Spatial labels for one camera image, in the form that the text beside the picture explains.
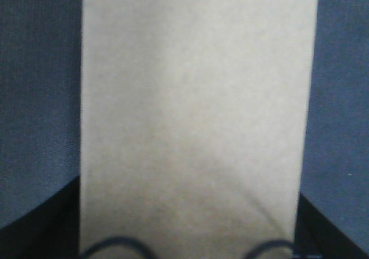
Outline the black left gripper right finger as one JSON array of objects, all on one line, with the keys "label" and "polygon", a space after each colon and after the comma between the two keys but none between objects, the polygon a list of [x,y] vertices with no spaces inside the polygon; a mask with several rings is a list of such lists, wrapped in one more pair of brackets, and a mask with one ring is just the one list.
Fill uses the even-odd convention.
[{"label": "black left gripper right finger", "polygon": [[360,259],[368,254],[300,194],[293,258]]}]

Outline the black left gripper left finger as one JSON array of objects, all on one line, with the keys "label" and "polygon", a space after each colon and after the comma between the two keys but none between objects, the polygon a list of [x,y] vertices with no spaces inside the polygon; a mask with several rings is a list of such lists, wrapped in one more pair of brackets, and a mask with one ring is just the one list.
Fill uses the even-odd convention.
[{"label": "black left gripper left finger", "polygon": [[77,258],[79,243],[80,177],[1,228],[1,258]]}]

